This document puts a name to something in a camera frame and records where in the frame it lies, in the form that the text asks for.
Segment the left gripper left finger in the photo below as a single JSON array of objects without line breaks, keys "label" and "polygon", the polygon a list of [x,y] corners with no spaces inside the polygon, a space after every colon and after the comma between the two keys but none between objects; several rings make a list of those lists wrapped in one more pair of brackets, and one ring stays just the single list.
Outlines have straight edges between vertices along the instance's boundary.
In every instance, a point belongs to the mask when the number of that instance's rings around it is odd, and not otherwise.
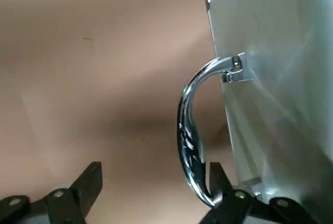
[{"label": "left gripper left finger", "polygon": [[36,201],[27,195],[1,199],[1,223],[86,223],[102,190],[102,163],[91,162],[68,188],[57,188]]}]

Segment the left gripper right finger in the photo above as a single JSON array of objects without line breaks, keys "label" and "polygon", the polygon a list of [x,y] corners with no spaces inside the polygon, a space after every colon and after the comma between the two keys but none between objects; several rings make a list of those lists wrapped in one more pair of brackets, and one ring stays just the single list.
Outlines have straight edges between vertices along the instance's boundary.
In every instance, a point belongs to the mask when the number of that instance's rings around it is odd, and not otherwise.
[{"label": "left gripper right finger", "polygon": [[210,164],[210,186],[222,193],[222,201],[213,206],[200,223],[245,223],[246,218],[273,223],[316,224],[311,215],[296,201],[274,197],[268,204],[245,190],[234,189],[220,163]]}]

